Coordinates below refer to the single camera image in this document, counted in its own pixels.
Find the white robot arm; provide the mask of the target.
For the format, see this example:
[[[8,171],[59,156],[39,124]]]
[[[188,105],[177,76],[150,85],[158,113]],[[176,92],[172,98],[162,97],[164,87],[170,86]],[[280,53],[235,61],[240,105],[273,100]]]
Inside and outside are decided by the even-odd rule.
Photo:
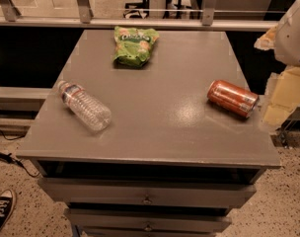
[[[275,59],[286,65],[279,75],[269,76],[261,107],[261,128],[274,131],[300,105],[300,0],[295,0],[278,24],[256,40],[254,47],[272,49]]]

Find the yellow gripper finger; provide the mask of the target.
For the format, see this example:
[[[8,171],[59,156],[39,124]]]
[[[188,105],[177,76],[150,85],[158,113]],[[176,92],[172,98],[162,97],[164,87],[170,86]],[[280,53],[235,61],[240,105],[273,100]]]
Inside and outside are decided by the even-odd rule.
[[[277,26],[270,28],[265,34],[256,40],[254,48],[259,50],[275,49],[275,35]]]
[[[262,123],[281,126],[300,105],[300,67],[287,66],[267,80],[262,104]]]

